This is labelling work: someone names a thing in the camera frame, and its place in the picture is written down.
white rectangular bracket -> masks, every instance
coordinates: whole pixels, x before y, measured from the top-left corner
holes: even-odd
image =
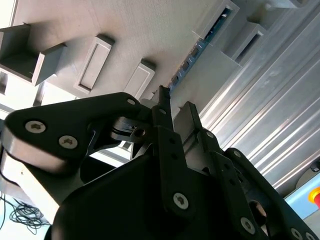
[[[142,60],[124,88],[124,92],[139,100],[154,75],[155,66]]]
[[[247,22],[223,53],[240,66],[244,66],[259,48],[266,33],[261,25]]]
[[[217,27],[217,32],[210,42],[210,45],[213,45],[239,11],[239,7],[231,0],[218,0],[205,14],[202,15],[201,19],[198,21],[200,24],[195,27],[193,32],[199,36],[199,38],[205,39],[210,29],[215,24],[220,24],[220,17],[224,14],[225,9],[229,10],[228,16],[223,21],[222,25]]]
[[[112,39],[100,34],[94,38],[78,80],[74,85],[76,89],[86,94],[91,92],[113,44]]]

screw head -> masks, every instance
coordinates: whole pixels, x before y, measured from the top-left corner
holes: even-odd
[[[241,158],[241,154],[240,152],[238,152],[237,150],[233,151],[234,155],[236,155],[238,158]]]
[[[291,233],[296,239],[303,240],[301,233],[297,229],[291,228]]]
[[[128,98],[127,100],[128,103],[132,104],[132,105],[136,105],[136,102],[130,98]]]
[[[28,121],[24,127],[33,134],[41,134],[46,130],[46,125],[40,121]]]
[[[175,205],[177,205],[182,210],[186,210],[189,207],[188,199],[180,192],[176,192],[173,195],[173,201]]]
[[[308,240],[316,240],[314,236],[312,236],[309,232],[305,233],[306,239]]]
[[[162,114],[164,114],[164,115],[167,114],[167,112],[166,112],[165,110],[163,110],[162,108],[160,108],[159,111],[160,111],[160,113],[162,113]]]
[[[207,134],[210,138],[214,138],[214,137],[215,137],[215,135],[214,135],[212,132],[210,132],[210,131],[207,131],[206,134]]]
[[[75,149],[78,146],[78,141],[73,136],[65,135],[59,138],[59,144],[65,149]]]
[[[256,232],[255,226],[252,224],[252,222],[246,218],[246,217],[242,217],[240,219],[241,225],[242,227],[251,235],[254,235]]]

slot opening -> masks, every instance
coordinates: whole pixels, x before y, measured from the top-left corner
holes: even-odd
[[[252,49],[252,47],[255,45],[255,43],[259,40],[261,36],[257,33],[254,35],[254,37],[251,39],[251,41],[245,46],[245,48],[242,50],[242,52],[239,54],[239,56],[235,59],[236,63],[240,63],[242,59],[246,56],[246,54]]]
[[[213,24],[212,28],[209,30],[209,32],[205,36],[204,39],[206,41],[210,42],[214,38],[216,33],[221,29],[221,27],[223,26],[227,18],[231,15],[231,13],[232,13],[232,10],[228,7],[226,7],[222,11],[221,15],[218,17],[218,19]]]

black metal bracket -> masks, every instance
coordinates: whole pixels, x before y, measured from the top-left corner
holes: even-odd
[[[250,237],[248,231],[243,231],[241,219],[244,218],[255,229],[251,234],[253,239],[305,239],[303,235],[312,232],[239,150],[220,149],[217,138],[202,128],[194,104],[187,102],[181,108],[174,128],[182,138],[188,167],[209,174],[219,182],[230,222],[243,237]],[[267,235],[253,215],[252,201],[259,202],[266,212]]]

gray plastic block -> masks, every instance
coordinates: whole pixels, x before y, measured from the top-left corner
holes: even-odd
[[[218,30],[218,32],[215,34],[214,38],[211,41],[211,45],[214,44],[216,39],[220,37],[222,32],[227,28],[229,23],[232,21],[234,16],[239,11],[239,7],[234,4],[231,0],[218,0],[216,1],[216,4],[213,5],[211,8],[208,9],[208,11],[202,15],[201,19],[197,22],[198,24],[195,29],[194,33],[198,35],[200,38],[205,39],[206,35],[210,31],[210,29],[213,27],[213,25],[217,22],[221,14],[225,9],[231,10],[231,13],[223,23],[223,26],[221,26]]]
[[[276,8],[296,9],[302,8],[308,0],[269,0],[268,2]]]
[[[261,25],[247,22],[231,44],[222,52],[240,66],[244,66],[258,49],[266,32]]]
[[[114,41],[104,35],[97,35],[88,51],[83,68],[74,87],[86,94],[93,89],[101,69],[110,53]]]
[[[142,60],[132,74],[124,92],[131,94],[136,99],[140,99],[154,75],[155,66]]]
[[[27,47],[30,28],[23,24],[0,29],[0,71],[36,86],[56,72],[65,46],[58,44],[34,54]]]

